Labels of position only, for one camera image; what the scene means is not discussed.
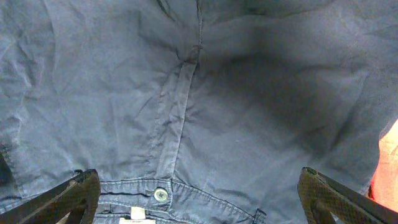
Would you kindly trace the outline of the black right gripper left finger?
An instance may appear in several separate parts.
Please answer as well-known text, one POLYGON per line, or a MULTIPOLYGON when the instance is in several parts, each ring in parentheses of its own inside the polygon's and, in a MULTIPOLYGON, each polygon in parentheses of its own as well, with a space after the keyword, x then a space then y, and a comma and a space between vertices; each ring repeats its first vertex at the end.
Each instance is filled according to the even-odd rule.
POLYGON ((3 213, 1 224, 92 224, 100 193, 98 173, 89 169, 3 213))

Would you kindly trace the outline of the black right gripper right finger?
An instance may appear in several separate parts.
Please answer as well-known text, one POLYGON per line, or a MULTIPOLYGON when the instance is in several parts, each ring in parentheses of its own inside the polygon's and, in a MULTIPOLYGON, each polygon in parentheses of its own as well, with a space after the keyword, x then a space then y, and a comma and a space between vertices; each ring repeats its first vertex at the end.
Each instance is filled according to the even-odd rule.
POLYGON ((308 223, 397 224, 397 212, 310 167, 302 169, 297 191, 308 223))

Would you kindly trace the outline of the dark blue denim shorts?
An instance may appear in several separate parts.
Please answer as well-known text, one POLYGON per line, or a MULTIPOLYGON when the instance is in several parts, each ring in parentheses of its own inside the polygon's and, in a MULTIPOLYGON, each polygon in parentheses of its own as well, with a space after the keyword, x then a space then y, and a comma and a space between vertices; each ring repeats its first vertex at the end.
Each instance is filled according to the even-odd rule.
POLYGON ((95 223, 305 223, 397 119, 397 2, 1 2, 1 211, 88 169, 95 223))

